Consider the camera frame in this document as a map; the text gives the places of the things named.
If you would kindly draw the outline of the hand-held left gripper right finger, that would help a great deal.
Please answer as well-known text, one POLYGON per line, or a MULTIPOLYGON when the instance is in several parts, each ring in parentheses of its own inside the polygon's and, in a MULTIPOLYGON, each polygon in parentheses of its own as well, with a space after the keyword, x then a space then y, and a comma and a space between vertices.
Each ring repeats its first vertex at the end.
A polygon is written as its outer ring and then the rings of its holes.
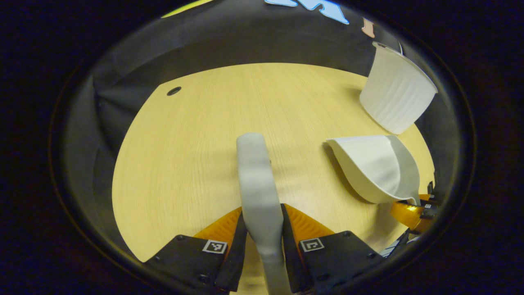
POLYGON ((332 295, 385 260, 349 230, 335 233, 288 204, 281 204, 281 210, 292 293, 332 295))

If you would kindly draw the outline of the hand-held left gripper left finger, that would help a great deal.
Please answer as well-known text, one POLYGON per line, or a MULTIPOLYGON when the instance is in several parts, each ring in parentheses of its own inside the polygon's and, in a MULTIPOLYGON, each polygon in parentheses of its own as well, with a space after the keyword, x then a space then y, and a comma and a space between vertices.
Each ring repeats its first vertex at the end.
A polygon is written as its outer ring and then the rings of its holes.
POLYGON ((246 238, 242 209, 237 208, 194 236, 176 235, 146 265, 200 293, 236 292, 246 238))

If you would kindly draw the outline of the white dustpan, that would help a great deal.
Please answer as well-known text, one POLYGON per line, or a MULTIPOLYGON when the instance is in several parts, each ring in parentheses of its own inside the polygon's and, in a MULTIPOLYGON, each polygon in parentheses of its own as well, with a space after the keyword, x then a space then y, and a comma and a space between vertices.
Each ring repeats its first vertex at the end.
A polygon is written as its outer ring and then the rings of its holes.
POLYGON ((375 204, 421 204, 417 163, 397 136, 330 138, 326 142, 348 183, 363 199, 375 204))

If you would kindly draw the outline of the white garbage bin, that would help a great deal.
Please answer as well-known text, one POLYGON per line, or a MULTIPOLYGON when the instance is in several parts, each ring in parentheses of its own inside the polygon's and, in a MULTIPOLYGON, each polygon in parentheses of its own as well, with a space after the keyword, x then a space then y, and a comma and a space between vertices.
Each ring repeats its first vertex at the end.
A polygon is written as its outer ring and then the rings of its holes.
POLYGON ((399 135, 430 106, 438 88, 413 61, 382 43, 359 95, 364 110, 386 131, 399 135))

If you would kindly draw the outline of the wooden desktop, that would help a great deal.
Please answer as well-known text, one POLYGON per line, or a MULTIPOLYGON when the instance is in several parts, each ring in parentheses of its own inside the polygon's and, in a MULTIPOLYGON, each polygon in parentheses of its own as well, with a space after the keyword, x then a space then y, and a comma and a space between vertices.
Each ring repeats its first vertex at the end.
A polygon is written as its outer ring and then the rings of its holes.
POLYGON ((194 236, 240 208, 236 141, 256 132, 282 203, 385 249, 408 227, 391 204, 358 196, 326 143, 388 135, 359 102, 366 81, 328 67, 259 63, 159 84, 126 132, 113 174, 113 212, 126 245, 144 263, 176 235, 194 236))

